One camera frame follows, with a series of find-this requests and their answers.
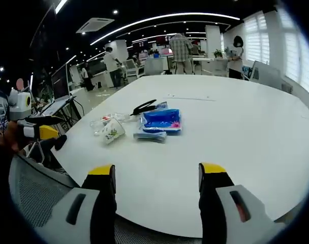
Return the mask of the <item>person's left hand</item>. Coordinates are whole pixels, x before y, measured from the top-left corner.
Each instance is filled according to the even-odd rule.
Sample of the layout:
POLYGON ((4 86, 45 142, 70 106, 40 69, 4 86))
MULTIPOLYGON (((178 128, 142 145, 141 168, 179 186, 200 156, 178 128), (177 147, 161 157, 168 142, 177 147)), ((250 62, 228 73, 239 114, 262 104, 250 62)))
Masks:
POLYGON ((14 121, 8 122, 7 128, 3 134, 4 145, 17 153, 27 145, 23 131, 20 129, 18 123, 14 121))

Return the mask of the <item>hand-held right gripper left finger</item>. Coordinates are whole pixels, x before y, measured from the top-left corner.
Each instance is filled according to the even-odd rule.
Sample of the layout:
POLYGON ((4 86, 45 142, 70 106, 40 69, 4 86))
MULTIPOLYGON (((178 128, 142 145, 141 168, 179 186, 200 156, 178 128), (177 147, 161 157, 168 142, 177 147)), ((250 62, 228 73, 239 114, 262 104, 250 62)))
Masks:
POLYGON ((91 170, 53 208, 49 243, 115 243, 115 166, 91 170))

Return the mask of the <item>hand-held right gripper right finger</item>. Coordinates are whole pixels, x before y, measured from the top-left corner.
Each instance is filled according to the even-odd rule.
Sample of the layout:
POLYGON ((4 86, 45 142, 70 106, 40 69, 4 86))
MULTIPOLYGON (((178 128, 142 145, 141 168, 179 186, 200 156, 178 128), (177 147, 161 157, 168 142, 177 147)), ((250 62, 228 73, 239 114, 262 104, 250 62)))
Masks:
POLYGON ((199 209, 202 243, 269 243, 284 229, 265 205, 227 171, 212 163, 199 164, 199 209))

